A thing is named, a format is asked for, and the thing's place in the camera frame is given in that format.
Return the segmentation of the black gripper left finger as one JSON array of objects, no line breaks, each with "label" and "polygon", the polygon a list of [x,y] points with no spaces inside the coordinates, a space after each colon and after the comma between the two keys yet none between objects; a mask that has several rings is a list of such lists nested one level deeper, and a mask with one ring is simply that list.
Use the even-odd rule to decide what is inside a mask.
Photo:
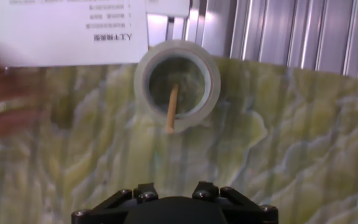
[{"label": "black gripper left finger", "polygon": [[71,224],[121,224],[129,210],[145,202],[158,200],[153,183],[139,184],[137,188],[122,189],[92,209],[81,209],[71,214]]}]

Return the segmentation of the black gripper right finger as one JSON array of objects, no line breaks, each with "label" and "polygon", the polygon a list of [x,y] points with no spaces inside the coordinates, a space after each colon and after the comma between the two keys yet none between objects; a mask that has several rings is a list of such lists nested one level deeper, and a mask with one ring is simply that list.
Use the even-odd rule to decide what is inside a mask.
[{"label": "black gripper right finger", "polygon": [[278,224],[278,208],[258,205],[232,187],[219,188],[212,182],[201,181],[193,199],[217,205],[228,224]]}]

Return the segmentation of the person left hand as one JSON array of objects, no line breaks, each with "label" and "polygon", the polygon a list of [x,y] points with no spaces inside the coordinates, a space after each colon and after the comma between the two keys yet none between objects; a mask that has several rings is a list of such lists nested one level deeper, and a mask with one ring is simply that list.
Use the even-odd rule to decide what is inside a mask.
[{"label": "person left hand", "polygon": [[[31,100],[40,96],[38,79],[34,73],[5,74],[0,66],[0,103],[11,100]],[[37,106],[23,106],[0,112],[0,138],[14,134],[40,120],[44,114]]]}]

